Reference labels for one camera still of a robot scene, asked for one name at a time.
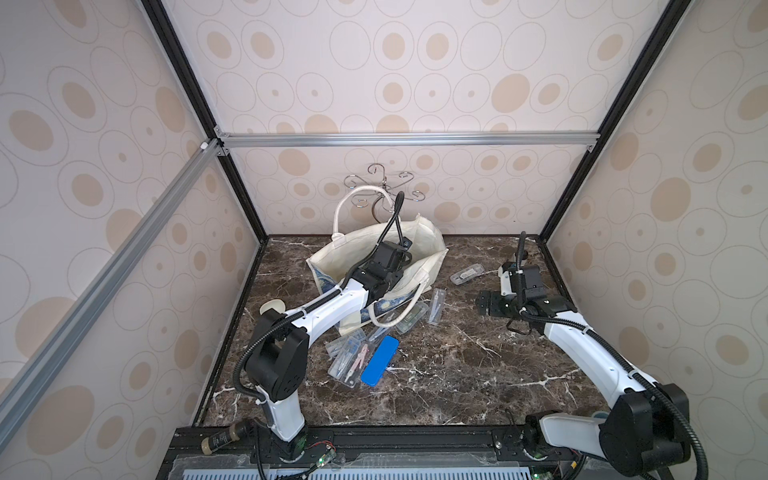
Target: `white bag handle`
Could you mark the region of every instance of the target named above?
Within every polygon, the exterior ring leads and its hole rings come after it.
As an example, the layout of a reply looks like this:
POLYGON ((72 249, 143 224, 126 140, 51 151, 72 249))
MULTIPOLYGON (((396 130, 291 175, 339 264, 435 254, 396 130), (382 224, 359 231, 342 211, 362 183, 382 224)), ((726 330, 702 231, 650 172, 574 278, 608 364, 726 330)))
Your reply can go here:
POLYGON ((376 318, 376 315, 373 312, 373 306, 376 304, 376 302, 371 303, 370 305, 368 305, 368 314, 371 317, 371 321, 373 321, 373 324, 376 325, 376 326, 381 326, 381 327, 384 327, 384 328, 389 328, 390 326, 395 326, 398 323, 400 323, 400 321, 402 319, 404 319, 406 317, 406 315, 408 315, 408 313, 411 310, 413 310, 414 305, 416 305, 416 302, 419 301, 419 297, 424 292, 424 288, 425 287, 426 287, 426 283, 420 283, 419 284, 419 287, 416 288, 416 292, 413 294, 413 298, 411 298, 411 301, 408 303, 408 306, 406 307, 406 309, 403 310, 402 313, 400 313, 400 315, 396 319, 391 321, 391 322, 380 323, 379 319, 376 318))
POLYGON ((333 214, 333 234, 331 235, 331 240, 337 240, 344 236, 343 233, 339 233, 339 212, 341 211, 341 206, 344 204, 344 202, 349 200, 353 194, 362 190, 374 190, 379 192, 384 196, 386 201, 389 202, 389 206, 394 208, 395 204, 392 202, 392 197, 389 196, 389 192, 381 187, 377 187, 375 185, 361 185, 359 187, 353 188, 347 195, 344 195, 344 198, 341 199, 338 205, 336 205, 336 212, 333 214))

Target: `metal hanger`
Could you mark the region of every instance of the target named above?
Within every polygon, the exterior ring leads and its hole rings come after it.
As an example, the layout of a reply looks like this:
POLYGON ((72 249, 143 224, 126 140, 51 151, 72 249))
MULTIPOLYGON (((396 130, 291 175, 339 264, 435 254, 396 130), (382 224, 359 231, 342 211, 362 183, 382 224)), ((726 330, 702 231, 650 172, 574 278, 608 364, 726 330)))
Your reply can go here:
MULTIPOLYGON (((402 187, 403 185, 409 183, 411 180, 413 180, 414 175, 413 172, 407 172, 402 171, 397 174, 397 177, 401 181, 397 185, 389 185, 387 183, 387 175, 386 175, 386 168, 384 165, 380 163, 373 163, 368 166, 368 173, 371 175, 377 175, 379 173, 379 169, 381 170, 381 180, 376 181, 370 181, 363 177, 360 177, 359 175, 350 174, 344 177, 344 186, 347 188, 355 188, 360 187, 361 185, 374 185, 376 187, 381 187, 384 190, 386 190, 388 193, 390 193, 393 197, 397 194, 396 191, 394 191, 397 188, 402 187)), ((369 199, 370 197, 375 197, 375 200, 372 200, 372 207, 371 207, 371 214, 373 215, 373 219, 376 220, 376 222, 379 222, 379 219, 376 218, 376 212, 374 211, 376 209, 376 205, 384 198, 384 195, 380 192, 371 192, 371 193, 364 193, 364 194, 356 194, 353 195, 352 198, 349 200, 352 202, 352 205, 358 208, 365 208, 369 205, 369 199)), ((414 202, 420 202, 426 198, 426 195, 424 195, 422 192, 418 190, 414 190, 411 192, 410 197, 406 194, 406 200, 414 201, 414 202)), ((384 211, 387 211, 389 213, 394 213, 394 210, 390 210, 389 207, 386 206, 386 204, 382 204, 382 208, 384 211)))

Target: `marble tabletop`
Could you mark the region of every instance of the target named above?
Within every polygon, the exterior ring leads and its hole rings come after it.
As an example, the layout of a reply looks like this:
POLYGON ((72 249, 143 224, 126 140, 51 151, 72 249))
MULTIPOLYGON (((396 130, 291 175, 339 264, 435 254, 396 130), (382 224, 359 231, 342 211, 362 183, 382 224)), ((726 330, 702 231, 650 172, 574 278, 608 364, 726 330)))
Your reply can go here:
MULTIPOLYGON (((253 399, 232 388, 232 369, 247 347, 263 303, 280 298, 293 308, 317 296, 304 260, 328 242, 328 237, 270 239, 203 425, 229 425, 254 415, 263 418, 253 399)), ((527 414, 549 409, 577 415, 607 409, 589 378, 554 343, 536 332, 510 332, 504 319, 477 314, 479 290, 499 290, 495 270, 513 257, 517 239, 455 236, 445 237, 445 245, 449 252, 434 285, 446 289, 440 325, 421 320, 404 335, 393 330, 390 335, 399 340, 399 348, 375 388, 349 389, 328 376, 332 360, 323 344, 339 334, 335 328, 326 332, 310 349, 306 379, 299 387, 306 422, 503 425, 522 423, 527 414), (453 273, 473 263, 480 263, 487 273, 460 286, 451 283, 453 273)), ((532 239, 526 249, 528 263, 541 267, 545 286, 556 294, 532 239)), ((422 296, 431 297, 432 292, 422 296)), ((368 333, 373 327, 364 328, 368 333)))

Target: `polka dot wall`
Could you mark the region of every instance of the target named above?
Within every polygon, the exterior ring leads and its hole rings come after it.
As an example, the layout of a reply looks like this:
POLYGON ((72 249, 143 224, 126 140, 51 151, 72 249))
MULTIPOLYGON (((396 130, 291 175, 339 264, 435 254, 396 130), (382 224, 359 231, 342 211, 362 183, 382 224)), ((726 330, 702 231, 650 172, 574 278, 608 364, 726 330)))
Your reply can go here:
POLYGON ((155 477, 253 261, 246 222, 208 167, 3 452, 1 480, 155 477))
MULTIPOLYGON (((200 145, 131 0, 0 5, 0 391, 200 145)), ((0 478, 154 478, 189 422, 255 239, 218 166, 0 456, 0 478)))
POLYGON ((223 130, 314 133, 596 129, 666 3, 166 5, 223 130))
POLYGON ((3 389, 201 133, 133 2, 6 2, 0 17, 3 389))
POLYGON ((550 242, 589 321, 686 391, 718 479, 768 475, 767 65, 768 2, 699 2, 550 242))
MULTIPOLYGON (((583 155, 584 145, 233 149, 267 231, 326 234, 349 191, 344 178, 380 181, 381 174, 367 171, 374 162, 384 166, 390 185, 402 182, 400 172, 413 173, 406 193, 425 199, 404 203, 407 220, 421 214, 443 233, 538 232, 583 155)), ((348 200, 340 230, 374 224, 373 200, 364 208, 348 200)), ((376 217, 389 218, 382 205, 376 217)))

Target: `plastic case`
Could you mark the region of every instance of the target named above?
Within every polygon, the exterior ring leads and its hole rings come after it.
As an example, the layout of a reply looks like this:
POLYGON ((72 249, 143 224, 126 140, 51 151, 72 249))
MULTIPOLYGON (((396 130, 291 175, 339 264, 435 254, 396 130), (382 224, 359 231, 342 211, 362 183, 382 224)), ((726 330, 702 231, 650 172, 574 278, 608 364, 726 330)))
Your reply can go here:
POLYGON ((337 355, 339 355, 341 348, 350 338, 357 338, 360 342, 362 342, 366 339, 366 333, 362 331, 362 328, 359 328, 350 333, 347 333, 346 335, 342 335, 335 340, 331 340, 330 342, 326 343, 326 350, 328 351, 328 355, 330 355, 331 358, 335 358, 337 355))
MULTIPOLYGON (((390 313, 382 323, 388 323, 393 321, 395 319, 395 315, 398 315, 398 313, 394 313, 394 312, 390 313)), ((377 329, 371 332, 366 342, 368 342, 371 347, 379 345, 379 342, 382 341, 382 338, 384 338, 391 329, 392 329, 391 326, 378 327, 377 329)))
POLYGON ((475 263, 474 265, 468 266, 464 270, 451 275, 451 281, 454 285, 461 285, 462 283, 467 283, 469 280, 472 280, 484 272, 485 268, 483 268, 480 263, 475 263))
POLYGON ((352 388, 357 384, 360 371, 365 366, 369 348, 370 346, 367 342, 362 342, 357 337, 350 336, 342 345, 336 359, 333 360, 328 369, 328 375, 352 388))
POLYGON ((445 305, 445 290, 436 288, 429 303, 429 325, 438 325, 442 316, 442 307, 445 305))
POLYGON ((429 311, 429 305, 427 305, 424 302, 416 302, 416 305, 413 306, 410 312, 408 312, 408 315, 402 320, 400 320, 400 323, 395 325, 395 328, 398 332, 401 334, 408 333, 411 328, 418 322, 424 315, 427 314, 429 311))

